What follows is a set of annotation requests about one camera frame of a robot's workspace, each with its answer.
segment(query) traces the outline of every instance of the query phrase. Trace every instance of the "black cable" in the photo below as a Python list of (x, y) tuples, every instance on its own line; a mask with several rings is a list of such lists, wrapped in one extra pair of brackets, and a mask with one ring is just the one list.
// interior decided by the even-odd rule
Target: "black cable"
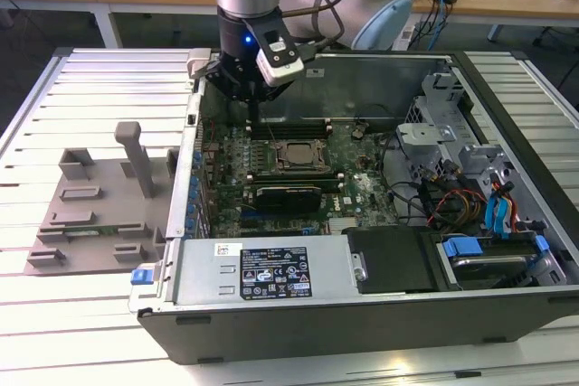
[(339, 4), (342, 0), (334, 0), (333, 2), (329, 2), (328, 0), (325, 0), (325, 1), (326, 1), (326, 4), (323, 6), (294, 9), (291, 11), (284, 11), (281, 13), (281, 16), (283, 18), (289, 18), (289, 17), (298, 17), (300, 15), (311, 15), (311, 14), (321, 13), (322, 11), (326, 11), (327, 9), (332, 9), (334, 6)]
[(48, 36), (46, 36), (46, 33), (44, 33), (44, 31), (40, 28), (40, 26), (38, 24), (36, 24), (36, 22), (32, 18), (30, 18), (28, 15), (26, 15), (24, 13), (22, 8), (20, 6), (18, 6), (14, 0), (7, 0), (7, 1), (10, 2), (14, 6), (14, 8), (16, 8), (18, 10), (19, 13), (23, 14), (24, 17), (26, 17), (26, 20), (28, 20), (28, 23), (32, 24), (36, 28), (38, 33), (43, 37), (43, 39), (49, 45), (52, 46), (53, 49), (56, 49), (56, 44), (54, 44), (54, 42), (52, 42), (52, 40)]
[(411, 48), (415, 43), (420, 43), (420, 40), (424, 36), (428, 36), (434, 30), (434, 25), (438, 20), (439, 14), (441, 14), (443, 6), (440, 4), (440, 0), (432, 0), (431, 11), (429, 12), (428, 16), (424, 21), (422, 21), (421, 25), (419, 26), (416, 35), (411, 39), (410, 43), (408, 44), (408, 48)]
[(336, 42), (337, 40), (340, 39), (340, 37), (344, 34), (344, 32), (346, 31), (346, 28), (344, 27), (344, 23), (342, 22), (342, 19), (340, 18), (340, 16), (338, 15), (336, 8), (334, 7), (334, 5), (332, 5), (332, 3), (329, 0), (324, 0), (326, 2), (327, 5), (331, 5), (330, 7), (330, 11), (332, 12), (332, 15), (334, 15), (334, 18), (336, 19), (337, 22), (337, 26), (339, 27), (339, 31), (336, 35), (334, 35), (331, 38), (325, 38), (324, 40), (320, 41), (320, 42), (316, 42), (314, 44), (314, 46), (316, 47), (316, 49), (318, 51), (324, 50), (326, 47), (328, 47), (329, 45), (333, 44), (334, 42)]
[(362, 105), (362, 107), (359, 108), (358, 111), (356, 112), (356, 115), (354, 115), (354, 118), (356, 119), (356, 121), (359, 121), (360, 118), (362, 117), (362, 109), (363, 108), (373, 108), (373, 107), (381, 108), (384, 111), (384, 113), (386, 113), (389, 117), (394, 118), (394, 113), (386, 105), (384, 105), (382, 103), (367, 103), (367, 104)]
[[(420, 199), (420, 196), (418, 196), (417, 194), (415, 196), (413, 196), (412, 198), (410, 198), (410, 202), (412, 202), (414, 199)], [(412, 208), (411, 204), (408, 203), (408, 206), (406, 208), (406, 226), (410, 225), (410, 219), (412, 217), (422, 217), (422, 216), (412, 216), (411, 215), (411, 211), (410, 209)]]
[(573, 65), (571, 65), (571, 68), (569, 69), (569, 71), (565, 73), (565, 75), (563, 76), (563, 78), (559, 82), (557, 89), (561, 90), (563, 85), (565, 85), (565, 82), (567, 81), (567, 79), (569, 79), (569, 76), (571, 76), (571, 73), (573, 72), (573, 70), (575, 68), (577, 68), (578, 66), (579, 66), (579, 59)]
[(579, 32), (568, 33), (568, 32), (558, 31), (554, 27), (549, 27), (547, 32), (555, 32), (555, 33), (559, 33), (560, 35), (570, 36), (572, 38), (579, 38)]

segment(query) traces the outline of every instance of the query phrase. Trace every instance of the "side panel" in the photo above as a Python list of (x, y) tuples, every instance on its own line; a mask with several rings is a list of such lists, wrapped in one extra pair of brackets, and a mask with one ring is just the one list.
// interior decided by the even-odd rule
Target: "side panel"
[(510, 342), (579, 309), (575, 293), (380, 305), (141, 311), (138, 321), (180, 364)]

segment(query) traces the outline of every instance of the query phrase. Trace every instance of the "slotted aluminum table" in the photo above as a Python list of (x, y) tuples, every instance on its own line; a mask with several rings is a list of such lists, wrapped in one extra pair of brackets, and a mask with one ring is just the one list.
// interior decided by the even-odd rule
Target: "slotted aluminum table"
[[(504, 54), (495, 56), (507, 61)], [(184, 367), (170, 362), (128, 311), (128, 274), (23, 276), (37, 225), (61, 176), (63, 148), (87, 147), (94, 158), (123, 157), (113, 138), (120, 119), (141, 123), (142, 144), (151, 156), (179, 145), (190, 96), (186, 57), (187, 50), (77, 50), (55, 56), (0, 140), (0, 384), (576, 384), (579, 316), (512, 344)], [(473, 61), (485, 70), (482, 65), (491, 59)], [(523, 78), (518, 69), (513, 74)], [(543, 99), (540, 92), (532, 94)], [(508, 98), (505, 104), (532, 107), (524, 93)], [(480, 376), (462, 379), (465, 371)]]

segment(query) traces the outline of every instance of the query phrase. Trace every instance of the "warning label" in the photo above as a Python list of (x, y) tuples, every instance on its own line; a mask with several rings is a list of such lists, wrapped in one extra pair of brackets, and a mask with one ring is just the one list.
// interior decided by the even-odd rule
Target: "warning label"
[(240, 275), (244, 300), (312, 294), (306, 248), (243, 249)]

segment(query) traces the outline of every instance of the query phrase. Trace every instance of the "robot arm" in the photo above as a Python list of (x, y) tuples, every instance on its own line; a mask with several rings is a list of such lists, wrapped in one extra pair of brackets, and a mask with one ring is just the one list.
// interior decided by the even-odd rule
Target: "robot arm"
[[(331, 0), (335, 5), (339, 1)], [(318, 46), (296, 46), (286, 24), (291, 26), (292, 34), (302, 37), (305, 21), (308, 27), (311, 23), (308, 17), (315, 13), (320, 19), (316, 31), (331, 33), (324, 36), (336, 34), (335, 21), (328, 19), (330, 6), (327, 2), (320, 6), (318, 0), (217, 0), (217, 4), (221, 40), (219, 61), (195, 71), (193, 78), (205, 76), (228, 98), (247, 103), (250, 118), (257, 117), (258, 103), (277, 98), (303, 72), (304, 62), (315, 57)], [(290, 9), (290, 14), (283, 14), (280, 4)], [(363, 21), (378, 22), (375, 14), (381, 14), (386, 1), (346, 0), (340, 4), (355, 8), (341, 11), (346, 17), (346, 33), (340, 41), (353, 45), (354, 36), (367, 27)], [(403, 17), (400, 29), (406, 18)], [(316, 35), (306, 33), (305, 36), (306, 39), (313, 39)]]

